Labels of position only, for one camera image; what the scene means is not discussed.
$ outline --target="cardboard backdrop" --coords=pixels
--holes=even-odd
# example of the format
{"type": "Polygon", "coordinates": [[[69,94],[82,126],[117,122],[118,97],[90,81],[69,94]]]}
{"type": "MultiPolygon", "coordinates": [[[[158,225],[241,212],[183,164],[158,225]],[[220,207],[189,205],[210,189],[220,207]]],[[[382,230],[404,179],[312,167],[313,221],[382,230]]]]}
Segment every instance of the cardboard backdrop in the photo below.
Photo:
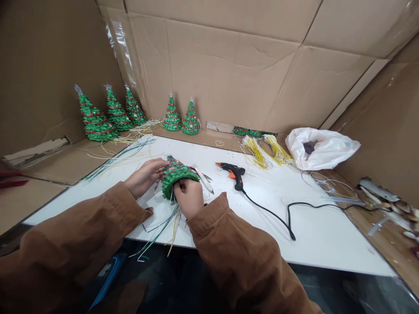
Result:
{"type": "Polygon", "coordinates": [[[419,208],[419,35],[331,128],[361,143],[336,171],[351,184],[371,177],[419,208]]]}
{"type": "Polygon", "coordinates": [[[181,114],[194,96],[202,125],[279,133],[320,127],[377,58],[392,57],[419,27],[407,0],[98,4],[115,33],[124,28],[131,61],[121,71],[136,78],[149,116],[164,117],[172,91],[181,114]]]}
{"type": "Polygon", "coordinates": [[[125,93],[94,0],[5,0],[0,4],[0,156],[62,137],[85,137],[78,84],[100,109],[103,84],[125,93]]]}

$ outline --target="blue object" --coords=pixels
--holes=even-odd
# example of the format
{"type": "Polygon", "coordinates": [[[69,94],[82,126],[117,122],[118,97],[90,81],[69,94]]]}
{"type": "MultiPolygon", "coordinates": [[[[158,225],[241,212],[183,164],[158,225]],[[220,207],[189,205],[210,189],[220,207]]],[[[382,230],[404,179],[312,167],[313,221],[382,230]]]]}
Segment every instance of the blue object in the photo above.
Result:
{"type": "Polygon", "coordinates": [[[113,280],[115,279],[116,275],[118,274],[121,266],[127,257],[126,254],[116,254],[112,259],[114,260],[114,264],[112,270],[110,271],[109,276],[106,278],[105,283],[103,284],[102,288],[100,289],[99,293],[96,296],[96,299],[93,301],[92,305],[90,306],[89,310],[91,310],[96,304],[103,300],[106,293],[109,290],[110,285],[112,284],[113,280]]]}

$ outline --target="black power cord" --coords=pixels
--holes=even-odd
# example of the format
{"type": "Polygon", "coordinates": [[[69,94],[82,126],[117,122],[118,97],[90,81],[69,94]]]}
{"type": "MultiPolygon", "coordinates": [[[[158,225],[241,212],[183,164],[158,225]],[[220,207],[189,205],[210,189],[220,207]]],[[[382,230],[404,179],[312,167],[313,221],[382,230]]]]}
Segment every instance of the black power cord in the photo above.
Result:
{"type": "Polygon", "coordinates": [[[271,212],[269,209],[266,209],[265,207],[260,206],[258,203],[254,202],[254,201],[253,201],[253,200],[252,200],[252,199],[251,199],[251,198],[247,195],[247,193],[246,193],[243,189],[242,189],[241,191],[244,193],[244,195],[246,195],[246,197],[249,199],[249,201],[251,201],[253,204],[255,204],[256,206],[260,207],[261,209],[266,210],[267,212],[271,213],[271,214],[272,214],[272,215],[274,215],[276,218],[278,218],[278,219],[279,219],[279,221],[281,221],[281,222],[284,224],[284,226],[288,229],[288,231],[289,231],[289,236],[291,237],[291,239],[292,239],[293,241],[295,241],[295,240],[296,240],[296,238],[295,238],[294,233],[293,233],[293,232],[292,232],[292,230],[291,230],[291,212],[289,211],[289,208],[290,208],[291,206],[293,206],[293,205],[307,205],[307,206],[310,206],[310,207],[313,207],[313,208],[320,208],[320,207],[325,207],[325,206],[333,206],[333,207],[337,207],[337,208],[339,208],[339,209],[341,209],[341,210],[347,210],[347,209],[350,209],[351,207],[359,207],[359,208],[365,209],[365,210],[367,210],[367,211],[369,211],[369,212],[374,212],[374,211],[377,211],[377,210],[384,210],[384,211],[386,211],[386,212],[391,212],[391,210],[386,210],[386,209],[382,209],[382,208],[368,209],[368,208],[366,208],[366,207],[364,207],[364,206],[360,206],[360,205],[349,205],[348,207],[340,207],[340,206],[335,205],[335,204],[323,204],[323,205],[319,205],[319,206],[314,206],[314,205],[311,205],[310,203],[305,203],[305,202],[294,202],[294,203],[288,204],[288,206],[287,206],[287,211],[288,211],[288,224],[286,224],[286,222],[285,222],[285,221],[283,221],[280,217],[278,217],[276,214],[274,214],[273,212],[271,212]]]}
{"type": "Polygon", "coordinates": [[[285,221],[283,221],[278,215],[276,215],[276,214],[274,214],[273,212],[271,212],[269,209],[266,209],[265,207],[263,207],[263,206],[260,206],[258,203],[256,203],[256,202],[254,202],[248,195],[247,195],[247,193],[244,191],[244,190],[241,190],[243,193],[244,193],[244,195],[246,195],[246,197],[249,199],[249,201],[251,201],[253,204],[255,204],[256,206],[259,206],[261,209],[264,209],[264,210],[266,210],[267,212],[269,212],[269,213],[271,213],[272,215],[274,215],[276,218],[278,218],[283,224],[284,224],[284,226],[285,227],[287,227],[287,229],[288,229],[288,231],[289,231],[289,236],[291,237],[291,239],[293,240],[293,241],[295,241],[296,239],[295,239],[295,235],[294,235],[294,233],[292,232],[292,230],[291,230],[291,215],[290,215],[290,212],[289,212],[289,206],[288,206],[288,224],[286,224],[286,222],[285,221]]]}

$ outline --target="green christmas tree ornament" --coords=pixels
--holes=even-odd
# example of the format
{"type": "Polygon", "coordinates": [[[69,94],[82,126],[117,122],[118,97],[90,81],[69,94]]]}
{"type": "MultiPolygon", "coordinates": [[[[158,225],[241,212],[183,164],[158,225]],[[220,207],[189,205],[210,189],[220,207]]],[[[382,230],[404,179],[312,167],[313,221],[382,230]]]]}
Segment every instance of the green christmas tree ornament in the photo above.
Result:
{"type": "Polygon", "coordinates": [[[79,94],[80,111],[83,115],[84,130],[87,137],[95,141],[108,141],[117,137],[119,132],[113,123],[108,121],[100,110],[93,106],[79,86],[75,85],[74,88],[79,94]]]}
{"type": "Polygon", "coordinates": [[[187,178],[199,182],[199,177],[188,166],[173,158],[172,155],[167,156],[167,160],[170,161],[170,164],[166,166],[161,181],[163,197],[168,200],[174,200],[175,195],[172,193],[172,185],[176,181],[187,178]]]}
{"type": "Polygon", "coordinates": [[[144,112],[135,100],[134,95],[132,95],[130,87],[127,84],[125,84],[125,89],[127,90],[125,110],[131,118],[132,123],[136,126],[146,123],[147,119],[145,118],[144,112]]]}
{"type": "Polygon", "coordinates": [[[245,129],[245,128],[242,128],[242,127],[239,127],[239,126],[235,126],[233,128],[233,132],[236,133],[237,135],[245,136],[249,132],[249,129],[245,129]]]}
{"type": "Polygon", "coordinates": [[[181,124],[178,112],[176,111],[173,94],[170,92],[169,104],[166,110],[166,119],[162,122],[162,126],[167,131],[179,131],[181,124]]]}
{"type": "Polygon", "coordinates": [[[249,135],[254,136],[254,137],[261,137],[262,132],[261,131],[256,131],[256,130],[249,130],[249,135]]]}
{"type": "Polygon", "coordinates": [[[189,102],[189,108],[183,119],[182,132],[188,135],[195,135],[199,133],[199,120],[196,117],[195,107],[193,105],[193,98],[189,102]]]}
{"type": "Polygon", "coordinates": [[[128,117],[121,104],[117,101],[112,91],[112,86],[105,85],[108,93],[108,117],[109,121],[115,124],[118,131],[128,131],[134,127],[132,121],[128,117]]]}

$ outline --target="hand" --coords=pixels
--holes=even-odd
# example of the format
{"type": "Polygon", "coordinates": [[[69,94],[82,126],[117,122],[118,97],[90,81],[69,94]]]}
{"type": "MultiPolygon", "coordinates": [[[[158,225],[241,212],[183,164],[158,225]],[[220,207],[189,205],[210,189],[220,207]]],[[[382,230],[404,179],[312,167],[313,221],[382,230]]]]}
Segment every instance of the hand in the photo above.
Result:
{"type": "Polygon", "coordinates": [[[202,186],[191,179],[180,179],[173,185],[173,192],[182,214],[189,219],[204,207],[202,186]]]}
{"type": "Polygon", "coordinates": [[[161,158],[146,161],[140,169],[134,172],[124,184],[135,199],[144,193],[161,177],[165,166],[170,162],[161,158]]]}

